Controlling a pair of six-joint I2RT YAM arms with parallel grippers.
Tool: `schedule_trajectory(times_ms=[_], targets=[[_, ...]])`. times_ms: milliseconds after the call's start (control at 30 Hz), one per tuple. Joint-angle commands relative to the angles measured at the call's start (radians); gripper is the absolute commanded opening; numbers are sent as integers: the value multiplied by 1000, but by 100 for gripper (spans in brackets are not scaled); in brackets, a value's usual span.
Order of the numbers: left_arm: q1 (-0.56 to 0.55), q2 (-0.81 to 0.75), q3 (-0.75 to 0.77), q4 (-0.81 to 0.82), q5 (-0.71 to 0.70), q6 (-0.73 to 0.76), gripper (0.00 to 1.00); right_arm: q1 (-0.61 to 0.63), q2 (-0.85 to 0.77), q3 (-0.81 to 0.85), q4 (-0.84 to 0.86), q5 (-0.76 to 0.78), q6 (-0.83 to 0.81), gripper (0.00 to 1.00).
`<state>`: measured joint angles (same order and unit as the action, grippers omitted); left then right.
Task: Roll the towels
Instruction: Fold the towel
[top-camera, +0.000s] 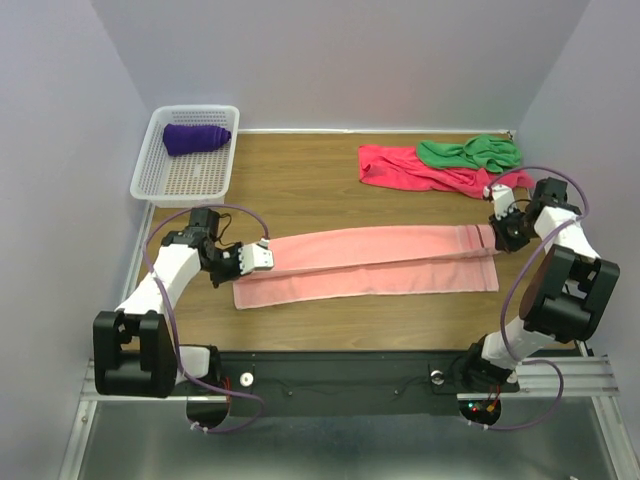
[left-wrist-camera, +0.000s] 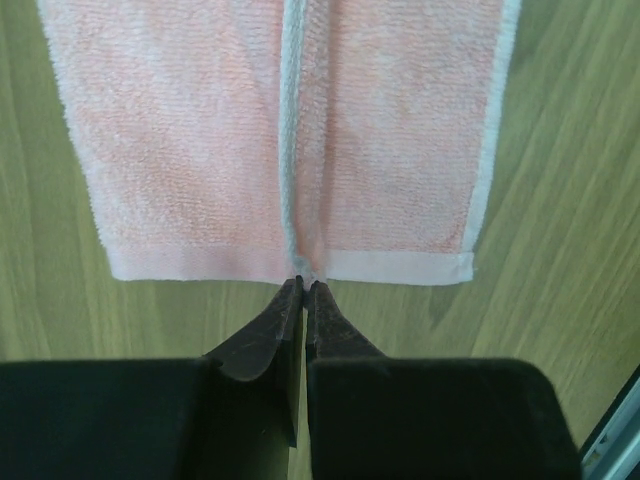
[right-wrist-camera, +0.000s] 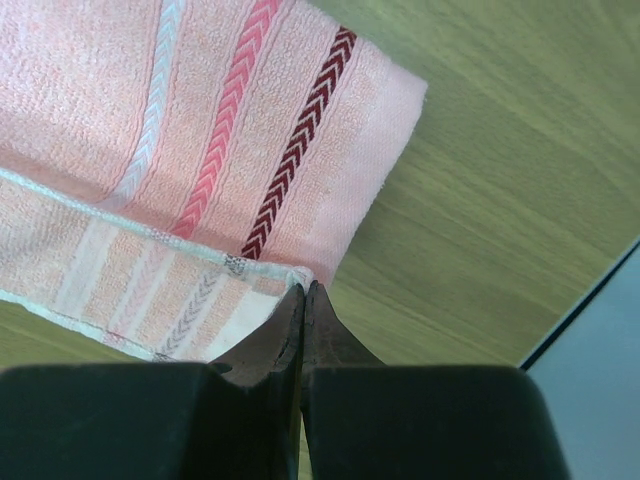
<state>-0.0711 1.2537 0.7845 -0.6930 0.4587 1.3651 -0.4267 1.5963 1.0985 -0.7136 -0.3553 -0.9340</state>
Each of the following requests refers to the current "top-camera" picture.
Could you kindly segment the pink towel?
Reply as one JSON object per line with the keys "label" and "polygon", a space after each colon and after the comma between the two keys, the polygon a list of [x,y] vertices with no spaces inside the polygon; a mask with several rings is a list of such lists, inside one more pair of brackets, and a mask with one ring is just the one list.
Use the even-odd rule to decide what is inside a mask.
{"label": "pink towel", "polygon": [[487,225],[405,225],[276,238],[275,266],[233,285],[239,310],[363,295],[496,292]]}

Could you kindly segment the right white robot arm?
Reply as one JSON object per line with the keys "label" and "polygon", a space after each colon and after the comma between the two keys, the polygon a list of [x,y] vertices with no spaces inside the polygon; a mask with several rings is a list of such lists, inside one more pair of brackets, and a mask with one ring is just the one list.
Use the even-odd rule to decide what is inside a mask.
{"label": "right white robot arm", "polygon": [[581,221],[585,208],[570,203],[566,182],[538,181],[524,208],[512,189],[495,183],[484,196],[493,204],[489,222],[499,251],[513,253],[538,238],[543,259],[526,288],[513,320],[502,318],[498,331],[472,344],[459,368],[473,391],[503,386],[516,367],[557,342],[588,340],[597,329],[620,276],[589,243]]}

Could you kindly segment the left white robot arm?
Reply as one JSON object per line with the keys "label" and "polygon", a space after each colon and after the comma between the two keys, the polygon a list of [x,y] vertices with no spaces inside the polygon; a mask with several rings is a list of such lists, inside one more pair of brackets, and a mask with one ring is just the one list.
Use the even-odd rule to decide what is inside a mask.
{"label": "left white robot arm", "polygon": [[219,247],[220,220],[212,209],[193,209],[186,227],[162,239],[155,262],[131,295],[115,310],[96,316],[93,357],[99,394],[166,398],[185,381],[202,394],[221,386],[217,350],[180,346],[171,317],[199,273],[207,272],[219,286],[255,270],[263,244]]}

